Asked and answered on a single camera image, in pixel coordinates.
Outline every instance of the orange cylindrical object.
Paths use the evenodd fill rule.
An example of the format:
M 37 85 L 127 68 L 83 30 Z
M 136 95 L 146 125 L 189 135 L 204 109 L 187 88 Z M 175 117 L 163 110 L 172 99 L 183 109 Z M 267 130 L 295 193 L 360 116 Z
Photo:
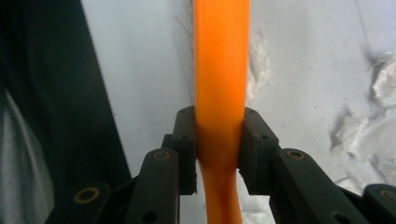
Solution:
M 195 117 L 207 223 L 242 223 L 236 166 L 245 112 L 248 0 L 195 0 Z

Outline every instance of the orange stick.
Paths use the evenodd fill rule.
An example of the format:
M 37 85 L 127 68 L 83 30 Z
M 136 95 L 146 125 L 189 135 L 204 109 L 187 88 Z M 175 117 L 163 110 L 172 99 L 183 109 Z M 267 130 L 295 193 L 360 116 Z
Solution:
M 195 116 L 207 223 L 241 224 L 236 166 L 245 111 L 248 0 L 195 0 Z

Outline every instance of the gray fabric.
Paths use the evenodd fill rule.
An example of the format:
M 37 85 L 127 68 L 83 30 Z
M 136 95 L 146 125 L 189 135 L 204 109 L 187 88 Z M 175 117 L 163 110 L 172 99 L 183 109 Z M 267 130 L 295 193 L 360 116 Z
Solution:
M 41 146 L 11 96 L 0 90 L 0 223 L 44 223 L 52 207 Z

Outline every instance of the black mechanical arm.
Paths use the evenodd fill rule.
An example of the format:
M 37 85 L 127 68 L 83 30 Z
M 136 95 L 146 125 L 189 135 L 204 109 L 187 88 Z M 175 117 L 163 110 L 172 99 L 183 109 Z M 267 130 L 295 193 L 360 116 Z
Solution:
M 396 223 L 396 188 L 373 184 L 362 196 L 336 186 L 301 150 L 279 140 L 246 109 L 239 172 L 250 195 L 268 195 L 276 223 Z M 150 151 L 139 176 L 110 189 L 87 182 L 55 205 L 47 223 L 178 223 L 179 195 L 196 192 L 194 108 L 177 113 L 173 134 Z

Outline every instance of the orange tube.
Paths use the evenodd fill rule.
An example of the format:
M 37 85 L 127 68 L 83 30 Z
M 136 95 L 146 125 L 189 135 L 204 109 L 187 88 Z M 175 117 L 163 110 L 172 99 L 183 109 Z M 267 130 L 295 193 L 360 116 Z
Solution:
M 195 0 L 195 116 L 207 223 L 241 224 L 236 166 L 245 111 L 248 0 Z

